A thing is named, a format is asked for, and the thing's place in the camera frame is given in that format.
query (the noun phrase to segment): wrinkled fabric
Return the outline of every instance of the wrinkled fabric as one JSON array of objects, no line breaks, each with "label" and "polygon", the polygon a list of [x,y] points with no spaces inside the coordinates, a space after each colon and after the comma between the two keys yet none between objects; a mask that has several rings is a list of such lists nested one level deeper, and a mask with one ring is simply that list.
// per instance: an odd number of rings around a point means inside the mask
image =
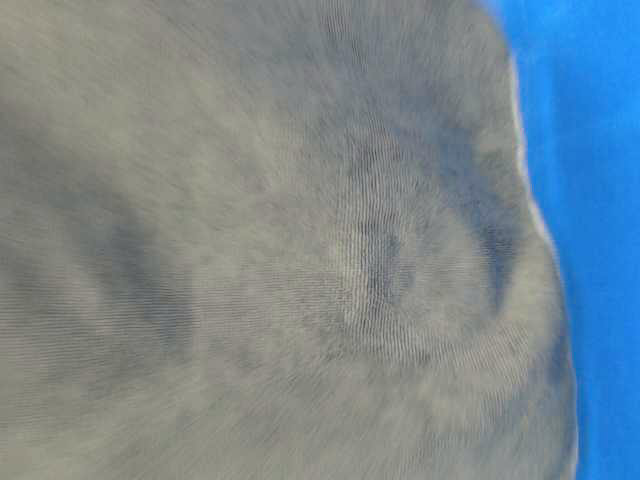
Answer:
[{"label": "wrinkled fabric", "polygon": [[0,65],[2,478],[573,477],[480,10],[8,0]]}]

